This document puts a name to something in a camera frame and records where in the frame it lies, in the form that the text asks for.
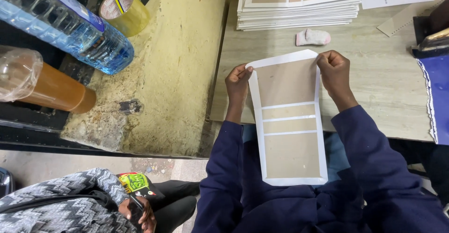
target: stack of papers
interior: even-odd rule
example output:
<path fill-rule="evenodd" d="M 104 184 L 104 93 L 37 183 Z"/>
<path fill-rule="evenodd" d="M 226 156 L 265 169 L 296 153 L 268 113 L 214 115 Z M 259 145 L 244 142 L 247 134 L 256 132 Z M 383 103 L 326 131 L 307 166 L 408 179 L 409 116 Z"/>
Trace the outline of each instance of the stack of papers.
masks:
<path fill-rule="evenodd" d="M 362 0 L 239 0 L 237 29 L 263 30 L 347 24 Z"/>

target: brown tube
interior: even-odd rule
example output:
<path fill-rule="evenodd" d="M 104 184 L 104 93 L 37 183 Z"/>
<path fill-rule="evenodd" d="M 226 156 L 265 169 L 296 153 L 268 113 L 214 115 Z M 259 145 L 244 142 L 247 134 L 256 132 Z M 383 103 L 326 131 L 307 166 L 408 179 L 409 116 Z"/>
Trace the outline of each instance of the brown tube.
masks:
<path fill-rule="evenodd" d="M 43 63 L 36 86 L 30 96 L 19 101 L 61 109 L 72 113 L 86 113 L 95 105 L 95 92 L 71 77 Z"/>

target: person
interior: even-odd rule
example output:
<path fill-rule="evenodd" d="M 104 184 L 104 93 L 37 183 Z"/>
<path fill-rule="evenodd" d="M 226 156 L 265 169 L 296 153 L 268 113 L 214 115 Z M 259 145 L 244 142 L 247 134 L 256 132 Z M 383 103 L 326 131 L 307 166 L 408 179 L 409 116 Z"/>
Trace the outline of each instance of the person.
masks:
<path fill-rule="evenodd" d="M 95 168 L 34 184 L 0 199 L 0 229 L 3 233 L 171 233 L 193 215 L 199 182 L 169 180 L 153 185 L 165 198 L 153 212 L 149 201 L 137 196 L 143 213 L 132 218 L 133 202 L 108 169 Z M 99 191 L 101 199 L 87 195 L 92 191 Z M 51 201 L 36 205 L 44 200 Z"/>
<path fill-rule="evenodd" d="M 350 167 L 328 162 L 338 174 L 317 187 L 263 182 L 257 141 L 243 143 L 240 125 L 253 68 L 239 65 L 225 81 L 229 107 L 200 183 L 193 233 L 449 232 L 441 203 L 421 193 L 421 179 L 407 171 L 403 157 L 357 103 L 349 86 L 350 61 L 328 51 L 316 63 L 340 112 L 332 123 Z"/>

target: gray zigzag jacket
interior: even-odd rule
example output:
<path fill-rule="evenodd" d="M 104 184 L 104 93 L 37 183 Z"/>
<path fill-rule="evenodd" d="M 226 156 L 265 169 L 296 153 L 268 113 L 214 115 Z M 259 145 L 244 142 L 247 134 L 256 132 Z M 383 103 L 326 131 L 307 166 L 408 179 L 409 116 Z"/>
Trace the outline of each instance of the gray zigzag jacket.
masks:
<path fill-rule="evenodd" d="M 79 194 L 98 187 L 117 206 L 128 195 L 119 179 L 108 169 L 95 168 L 38 183 L 0 199 L 0 207 L 60 194 Z M 108 212 L 91 198 L 61 201 L 42 207 L 0 214 L 1 233 L 135 233 L 136 228 L 121 213 Z"/>

